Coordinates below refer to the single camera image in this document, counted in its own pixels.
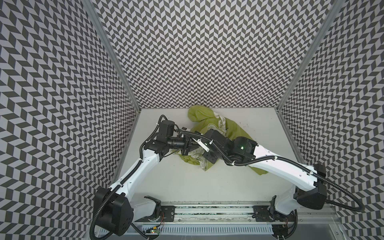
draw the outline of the white tabletop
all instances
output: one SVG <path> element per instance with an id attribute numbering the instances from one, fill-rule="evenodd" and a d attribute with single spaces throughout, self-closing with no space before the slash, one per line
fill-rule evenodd
<path id="1" fill-rule="evenodd" d="M 281 156 L 295 155 L 273 108 L 213 109 L 239 124 L 254 140 Z M 124 159 L 120 176 L 138 159 L 139 147 L 151 134 L 161 114 L 179 127 L 192 128 L 188 109 L 143 109 Z M 178 155 L 162 159 L 141 183 L 134 199 L 150 195 L 163 202 L 254 202 L 270 201 L 292 184 L 271 173 L 258 175 L 249 167 L 229 167 L 218 160 L 203 171 Z"/>

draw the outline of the black and white chevron pattern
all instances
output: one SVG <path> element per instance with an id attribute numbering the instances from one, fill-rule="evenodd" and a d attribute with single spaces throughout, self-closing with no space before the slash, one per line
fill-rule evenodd
<path id="1" fill-rule="evenodd" d="M 384 239 L 383 20 L 384 1 L 347 0 L 283 108 L 304 159 L 366 205 L 337 209 L 351 239 Z"/>
<path id="2" fill-rule="evenodd" d="M 0 239 L 79 239 L 136 113 L 79 0 L 0 9 Z"/>
<path id="3" fill-rule="evenodd" d="M 334 0 L 93 0 L 143 108 L 275 107 Z"/>

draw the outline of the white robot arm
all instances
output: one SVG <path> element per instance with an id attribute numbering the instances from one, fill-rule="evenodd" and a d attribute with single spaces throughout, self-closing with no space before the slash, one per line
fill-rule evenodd
<path id="1" fill-rule="evenodd" d="M 330 203 L 354 211 L 363 211 L 364 206 L 359 199 L 344 188 L 325 178 L 325 167 L 321 164 L 308 166 L 279 156 L 267 150 L 257 142 L 245 137 L 231 141 L 219 132 L 211 129 L 206 134 L 180 130 L 174 122 L 161 116 L 153 133 L 140 147 L 140 158 L 109 189 L 99 188 L 94 198 L 94 214 L 91 223 L 91 240 L 102 240 L 94 235 L 95 225 L 118 236 L 124 234 L 132 222 L 150 217 L 153 220 L 160 216 L 160 201 L 146 197 L 132 202 L 132 197 L 146 175 L 160 163 L 170 149 L 180 149 L 182 155 L 202 146 L 204 157 L 215 163 L 222 158 L 229 166 L 251 166 L 266 170 L 293 183 L 285 193 L 274 196 L 268 207 L 269 219 L 281 221 L 300 207 L 321 209 L 324 203 Z M 174 127 L 178 135 L 173 137 Z M 327 199 L 327 188 L 330 184 L 351 197 L 358 207 L 351 207 Z"/>

